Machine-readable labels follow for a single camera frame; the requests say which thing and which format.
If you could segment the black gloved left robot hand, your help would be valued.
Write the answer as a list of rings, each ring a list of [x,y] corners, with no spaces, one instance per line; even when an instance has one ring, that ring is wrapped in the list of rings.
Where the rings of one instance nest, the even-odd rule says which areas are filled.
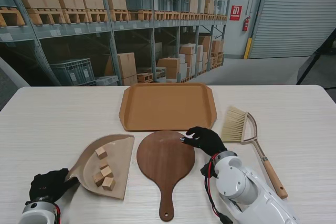
[[[79,183],[77,177],[67,179],[69,170],[53,170],[46,174],[37,174],[31,182],[29,202],[46,201],[55,203],[67,190]]]

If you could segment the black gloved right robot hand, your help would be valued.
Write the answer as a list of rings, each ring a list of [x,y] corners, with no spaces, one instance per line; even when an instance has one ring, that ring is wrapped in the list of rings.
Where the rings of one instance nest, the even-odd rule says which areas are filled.
[[[180,141],[186,145],[201,149],[209,157],[214,157],[215,154],[227,151],[219,135],[211,129],[196,126],[190,128],[186,132],[187,136],[192,135],[191,138],[183,136]]]

